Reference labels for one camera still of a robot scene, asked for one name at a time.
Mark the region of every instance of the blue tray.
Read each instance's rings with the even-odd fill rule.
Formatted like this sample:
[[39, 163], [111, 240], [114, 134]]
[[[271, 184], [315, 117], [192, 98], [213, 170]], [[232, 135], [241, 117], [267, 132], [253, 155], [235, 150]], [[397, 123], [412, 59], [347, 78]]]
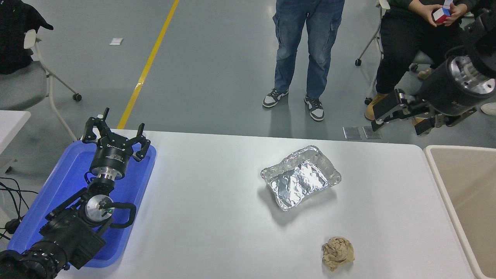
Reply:
[[[42, 238], [39, 231], [47, 223], [45, 216], [81, 188], [88, 186], [84, 173], [88, 171], [95, 151], [95, 144], [84, 144], [81, 141], [67, 147], [9, 241], [8, 249], [22, 253]], [[116, 181], [110, 197], [115, 202], [133, 203], [138, 210], [156, 156], [157, 151], [150, 146], [145, 158], [139, 163], [130, 158], [125, 177]], [[114, 222], [125, 223], [128, 215], [129, 210], [118, 209], [112, 217]], [[109, 228], [102, 236], [107, 244], [85, 266], [104, 268], [113, 264], [123, 253], [131, 229], [132, 225], [125, 229]]]

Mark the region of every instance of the beige bin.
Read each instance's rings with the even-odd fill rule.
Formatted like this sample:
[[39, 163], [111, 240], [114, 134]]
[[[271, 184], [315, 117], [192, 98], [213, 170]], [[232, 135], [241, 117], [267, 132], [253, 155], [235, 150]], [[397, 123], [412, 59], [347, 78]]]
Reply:
[[476, 278], [496, 278], [496, 149], [430, 145], [424, 149]]

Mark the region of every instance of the hand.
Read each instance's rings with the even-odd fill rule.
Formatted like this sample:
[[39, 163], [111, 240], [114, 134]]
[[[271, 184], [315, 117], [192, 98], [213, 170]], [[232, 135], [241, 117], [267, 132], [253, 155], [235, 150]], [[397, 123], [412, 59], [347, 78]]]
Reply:
[[443, 24], [446, 26], [452, 25], [457, 19], [467, 13], [467, 9], [467, 5], [465, 4], [455, 6], [455, 4], [451, 3], [449, 5], [449, 13], [451, 16], [447, 17]]
[[432, 13], [439, 8], [442, 8], [442, 5], [439, 5], [439, 4], [424, 5], [424, 4], [420, 3], [420, 1], [418, 1], [418, 0], [413, 0], [408, 5], [408, 9], [410, 11], [413, 11], [416, 14], [420, 15], [425, 21], [427, 21], [430, 25], [432, 25], [434, 27], [442, 25], [442, 23], [434, 22], [434, 19], [432, 16]]

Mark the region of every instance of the jeans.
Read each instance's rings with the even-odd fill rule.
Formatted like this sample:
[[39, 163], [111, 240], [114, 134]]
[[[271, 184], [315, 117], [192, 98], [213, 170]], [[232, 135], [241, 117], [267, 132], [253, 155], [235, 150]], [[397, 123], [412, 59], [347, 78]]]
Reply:
[[459, 22], [433, 27], [413, 13], [394, 9], [386, 12], [380, 26], [384, 57], [377, 70], [377, 92], [393, 91], [419, 50], [434, 60], [435, 66], [442, 64], [448, 50], [463, 44], [462, 32]]
[[344, 0], [277, 0], [276, 37], [279, 42], [274, 88], [288, 90], [295, 72], [296, 52], [305, 21], [309, 36], [307, 96], [318, 99], [327, 84], [331, 48], [341, 23]]

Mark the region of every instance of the blue jeans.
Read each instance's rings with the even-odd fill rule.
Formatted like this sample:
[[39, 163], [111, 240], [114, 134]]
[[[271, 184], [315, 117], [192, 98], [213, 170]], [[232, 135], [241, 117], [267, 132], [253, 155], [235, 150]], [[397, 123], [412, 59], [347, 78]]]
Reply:
[[327, 84], [331, 48], [341, 23], [344, 0], [277, 0], [274, 23], [279, 42], [275, 89], [288, 90], [305, 21], [309, 35], [307, 96], [318, 99]]

